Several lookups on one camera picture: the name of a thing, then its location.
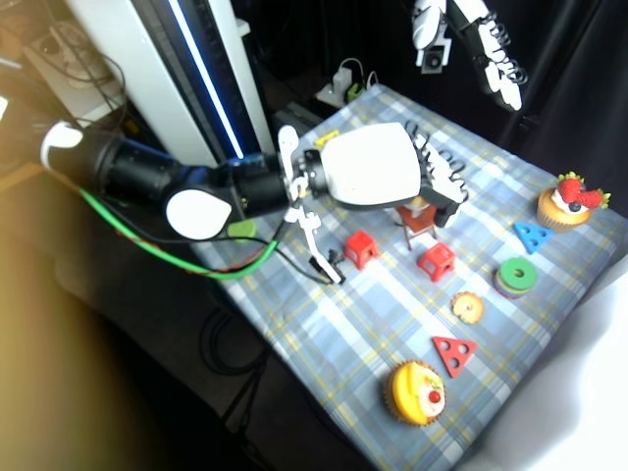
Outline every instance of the yellow frosting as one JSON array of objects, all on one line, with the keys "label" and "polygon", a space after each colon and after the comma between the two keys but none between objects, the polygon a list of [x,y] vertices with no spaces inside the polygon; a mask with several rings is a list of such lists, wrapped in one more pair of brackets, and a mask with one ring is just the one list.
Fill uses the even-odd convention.
[{"label": "yellow frosting", "polygon": [[[441,397],[438,402],[429,399],[433,391]],[[443,380],[430,368],[414,361],[395,370],[391,393],[399,414],[417,425],[429,424],[445,408]]]}]

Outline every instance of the cupcake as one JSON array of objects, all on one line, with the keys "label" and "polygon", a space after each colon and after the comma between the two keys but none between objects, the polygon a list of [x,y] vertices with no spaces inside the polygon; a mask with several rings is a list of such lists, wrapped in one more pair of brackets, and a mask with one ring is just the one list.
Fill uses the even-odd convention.
[{"label": "cupcake", "polygon": [[546,189],[539,196],[539,223],[561,233],[585,224],[594,209],[607,208],[610,193],[601,189],[586,191],[584,181],[573,172],[560,175],[558,186]]},{"label": "cupcake", "polygon": [[389,374],[384,396],[392,414],[410,425],[431,424],[445,409],[443,380],[421,361],[398,365]]}]

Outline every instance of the white cable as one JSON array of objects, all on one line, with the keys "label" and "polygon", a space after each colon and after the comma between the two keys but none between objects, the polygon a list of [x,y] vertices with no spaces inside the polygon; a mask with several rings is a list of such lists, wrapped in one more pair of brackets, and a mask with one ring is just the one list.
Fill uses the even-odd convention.
[{"label": "white cable", "polygon": [[379,83],[380,79],[377,77],[377,72],[375,71],[371,71],[371,73],[369,74],[369,77],[366,78],[366,89],[368,90],[371,85],[373,85],[373,83],[371,83],[371,79],[375,78],[375,83]]},{"label": "white cable", "polygon": [[357,65],[360,66],[360,75],[361,75],[360,78],[364,80],[364,68],[362,67],[362,63],[360,62],[360,60],[356,59],[355,57],[347,57],[342,62],[340,62],[340,65],[338,66],[338,68],[341,69],[344,64],[351,61],[357,62]]}]

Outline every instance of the green cable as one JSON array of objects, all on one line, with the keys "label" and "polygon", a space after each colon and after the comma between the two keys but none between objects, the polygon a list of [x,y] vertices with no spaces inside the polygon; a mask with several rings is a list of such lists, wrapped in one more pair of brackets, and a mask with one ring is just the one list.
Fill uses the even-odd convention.
[{"label": "green cable", "polygon": [[199,275],[203,275],[208,278],[213,278],[215,280],[236,280],[238,278],[245,277],[249,273],[257,270],[268,257],[271,256],[279,242],[277,240],[271,240],[268,246],[264,249],[262,253],[260,253],[259,257],[255,259],[253,263],[251,263],[248,267],[238,270],[233,273],[220,273],[214,272],[211,270],[207,270],[206,268],[200,267],[193,263],[187,262],[175,255],[172,255],[168,252],[164,252],[162,249],[157,247],[156,245],[143,240],[136,233],[134,233],[131,229],[125,226],[118,218],[116,218],[105,206],[103,206],[94,196],[85,191],[84,189],[79,190],[80,195],[87,201],[89,206],[91,206],[94,211],[96,211],[102,219],[107,221],[114,229],[118,230],[123,236],[128,238],[138,247],[146,250],[148,253],[155,255],[162,260],[171,263],[179,268],[183,268],[189,272],[194,272]]}]

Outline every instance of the blue checkered fabric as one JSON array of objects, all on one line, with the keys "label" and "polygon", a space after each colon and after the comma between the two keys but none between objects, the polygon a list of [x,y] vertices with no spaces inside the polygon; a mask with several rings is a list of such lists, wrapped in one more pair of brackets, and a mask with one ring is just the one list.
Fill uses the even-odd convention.
[{"label": "blue checkered fabric", "polygon": [[[437,149],[448,149],[467,165],[463,177],[470,199],[452,227],[439,231],[439,240],[456,254],[453,274],[432,283],[416,262],[434,242],[421,235],[409,252],[390,212],[349,212],[322,198],[305,201],[306,210],[317,212],[323,222],[317,239],[321,251],[342,251],[343,243],[363,230],[379,244],[378,259],[361,272],[343,262],[346,283],[322,287],[273,256],[252,275],[223,286],[377,467],[441,470],[450,468],[487,426],[613,253],[624,246],[628,221],[598,210],[588,224],[553,235],[528,255],[512,224],[536,224],[537,197],[555,185],[555,177],[382,85],[305,135],[299,149],[311,148],[317,137],[332,130],[407,120],[429,132]],[[281,216],[258,219],[258,234],[269,237]],[[196,245],[212,267],[234,264],[255,248],[252,243]],[[309,254],[297,228],[281,248],[307,266]],[[537,267],[539,282],[511,301],[493,289],[492,275],[514,256]],[[485,315],[476,325],[462,323],[450,311],[451,299],[461,291],[484,299]],[[456,379],[447,375],[433,336],[478,344]],[[411,359],[429,363],[445,379],[445,412],[427,427],[401,424],[383,401],[387,375]]]}]

